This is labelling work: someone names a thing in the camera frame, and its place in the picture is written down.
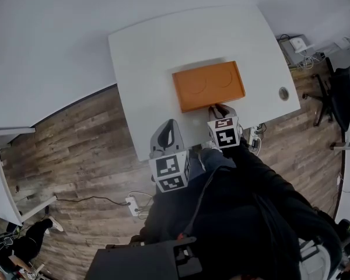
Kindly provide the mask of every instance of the person in black clothing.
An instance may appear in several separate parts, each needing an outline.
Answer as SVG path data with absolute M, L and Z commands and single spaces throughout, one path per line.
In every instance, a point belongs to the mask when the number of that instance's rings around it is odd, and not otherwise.
M 3 246 L 0 248 L 0 270 L 5 273 L 12 273 L 23 268 L 30 272 L 29 262 L 37 257 L 43 243 L 44 233 L 49 228 L 64 231 L 60 223 L 52 216 L 48 219 L 39 221 L 31 226 L 26 235 L 15 239 L 11 246 Z
M 331 258 L 331 274 L 341 261 L 341 242 L 327 221 L 280 175 L 240 146 L 204 149 L 201 163 L 190 153 L 186 188 L 158 193 L 145 227 L 132 242 L 176 240 L 184 233 L 202 194 L 189 236 L 203 271 L 201 279 L 299 280 L 299 238 L 319 240 Z

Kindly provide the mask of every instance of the white cable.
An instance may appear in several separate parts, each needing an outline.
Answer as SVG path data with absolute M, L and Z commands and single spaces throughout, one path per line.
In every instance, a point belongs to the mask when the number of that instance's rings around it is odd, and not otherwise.
M 262 147 L 262 139 L 259 138 L 259 137 L 257 137 L 257 139 L 259 140 L 259 149 L 258 149 L 258 152 L 257 152 L 256 156 L 259 155 L 259 152 L 261 151 L 261 147 Z
M 146 196 L 149 196 L 149 197 L 153 198 L 152 195 L 150 195 L 148 193 L 144 193 L 144 192 L 139 192 L 139 191 L 131 191 L 131 192 L 128 193 L 128 196 L 130 197 L 131 194 L 142 194 L 142 195 L 146 195 Z

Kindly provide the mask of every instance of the chair base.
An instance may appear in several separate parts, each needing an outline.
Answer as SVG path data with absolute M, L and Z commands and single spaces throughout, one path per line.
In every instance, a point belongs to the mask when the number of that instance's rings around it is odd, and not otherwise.
M 316 74 L 316 75 L 312 75 L 311 77 L 317 78 L 317 80 L 319 82 L 322 96 L 316 96 L 314 94 L 304 93 L 304 94 L 302 94 L 302 98 L 306 100 L 308 97 L 311 97 L 312 99 L 318 100 L 323 104 L 321 107 L 321 110 L 320 110 L 319 117 L 317 119 L 315 119 L 315 121 L 314 121 L 314 127 L 318 127 L 320 125 L 321 121 L 323 120 L 323 117 L 325 114 L 328 115 L 328 122 L 329 123 L 333 122 L 333 113 L 332 113 L 332 108 L 331 108 L 331 99 L 329 97 L 329 94 L 328 94 L 326 88 L 324 87 L 324 84 L 320 78 L 320 75 Z

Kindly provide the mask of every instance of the person's leg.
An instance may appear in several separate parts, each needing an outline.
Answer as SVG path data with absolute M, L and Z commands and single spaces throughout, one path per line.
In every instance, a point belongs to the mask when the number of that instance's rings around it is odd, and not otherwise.
M 31 226 L 26 232 L 26 237 L 29 237 L 36 242 L 37 248 L 39 251 L 43 243 L 44 232 L 46 232 L 48 228 L 52 228 L 52 227 L 53 227 L 52 220 L 44 219 L 40 222 L 35 223 L 33 226 Z
M 198 154 L 193 150 L 189 151 L 189 163 L 191 165 L 191 170 L 189 171 L 188 181 L 200 176 L 202 173 L 205 173 L 205 170 L 202 168 L 202 164 L 198 159 Z
M 228 159 L 217 149 L 205 148 L 201 151 L 201 162 L 206 171 L 214 171 L 220 166 L 236 168 L 232 159 Z

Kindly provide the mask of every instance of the wooden floor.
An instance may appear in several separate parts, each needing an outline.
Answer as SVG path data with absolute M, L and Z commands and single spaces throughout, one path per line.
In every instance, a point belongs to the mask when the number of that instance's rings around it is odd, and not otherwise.
M 325 66 L 316 69 L 327 76 Z M 260 158 L 314 206 L 332 214 L 341 153 L 328 147 L 341 139 L 341 131 L 326 119 L 320 127 L 313 127 L 319 103 L 302 100 L 301 96 L 303 92 L 319 91 L 309 77 L 314 71 L 292 72 L 301 109 L 266 123 Z M 148 164 L 139 162 L 135 155 L 116 87 L 41 122 L 35 134 L 18 137 L 1 157 L 8 184 L 22 211 L 53 194 L 59 199 L 94 195 L 124 202 L 132 190 L 155 191 Z M 143 204 L 148 200 L 146 196 L 138 199 Z M 127 243 L 143 226 L 126 206 L 102 199 L 57 201 L 51 205 L 51 213 L 65 232 L 52 230 L 50 236 L 45 236 L 36 265 L 44 263 L 48 275 L 59 280 L 83 279 L 98 248 Z M 26 225 L 43 215 L 37 214 Z

